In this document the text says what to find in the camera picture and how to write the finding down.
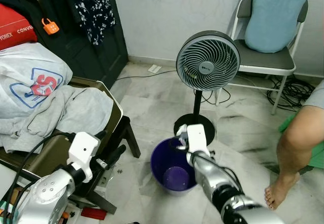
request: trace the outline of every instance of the blue cushion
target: blue cushion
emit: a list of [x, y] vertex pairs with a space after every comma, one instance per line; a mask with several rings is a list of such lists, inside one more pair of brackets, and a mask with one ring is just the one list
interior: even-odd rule
[[306, 0], [253, 0], [252, 15], [245, 33], [251, 49], [274, 53], [296, 34], [297, 18]]

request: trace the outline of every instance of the marble floor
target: marble floor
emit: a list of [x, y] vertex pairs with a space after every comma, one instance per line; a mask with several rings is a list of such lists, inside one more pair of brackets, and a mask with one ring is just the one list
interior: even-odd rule
[[[120, 77], [151, 75], [147, 64], [128, 64]], [[174, 70], [163, 67], [159, 72]], [[250, 77], [254, 83], [265, 79]], [[247, 195], [265, 205], [264, 189], [276, 177], [275, 148], [278, 126], [293, 112], [272, 105], [257, 89], [227, 86], [231, 98], [218, 107], [201, 104], [200, 113], [216, 126], [217, 135], [209, 145], [216, 151], [217, 162], [232, 168]], [[165, 193], [150, 171], [150, 155], [162, 140], [173, 136], [174, 122], [193, 110], [194, 94], [176, 72], [149, 78], [118, 80], [111, 89], [124, 115], [131, 119], [142, 155], [132, 156], [129, 149], [117, 162], [108, 183], [106, 198], [117, 206], [115, 215], [107, 214], [102, 224], [217, 224], [222, 223], [216, 209], [208, 202], [201, 187], [186, 196]], [[223, 93], [221, 100], [228, 98]], [[276, 213], [286, 224], [317, 224], [324, 221], [324, 172], [314, 169], [301, 176]]]

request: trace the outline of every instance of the person's leg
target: person's leg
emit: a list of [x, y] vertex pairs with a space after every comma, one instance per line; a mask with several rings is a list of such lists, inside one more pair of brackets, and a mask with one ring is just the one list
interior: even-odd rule
[[299, 180], [298, 171], [307, 166], [312, 148], [324, 140], [324, 109], [304, 106], [283, 133], [277, 155], [278, 179], [265, 190], [270, 209], [277, 209], [290, 188]]

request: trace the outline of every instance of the bucket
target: bucket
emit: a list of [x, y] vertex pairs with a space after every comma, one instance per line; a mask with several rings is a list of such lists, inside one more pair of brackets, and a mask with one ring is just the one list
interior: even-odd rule
[[197, 185], [194, 169], [188, 164], [186, 154], [170, 147], [180, 145], [178, 139], [159, 143], [151, 156], [151, 169], [157, 182], [169, 194], [181, 196]]

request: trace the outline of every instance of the electric fan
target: electric fan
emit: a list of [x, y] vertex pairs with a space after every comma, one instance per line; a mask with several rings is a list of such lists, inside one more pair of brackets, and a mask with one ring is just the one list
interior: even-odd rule
[[202, 124], [207, 145], [215, 136], [213, 124], [199, 114], [203, 91], [214, 91], [227, 85], [239, 69], [239, 53], [233, 40], [218, 31], [203, 31], [190, 37], [177, 57], [180, 79], [196, 90], [193, 114], [181, 116], [174, 124], [174, 133], [187, 124]]

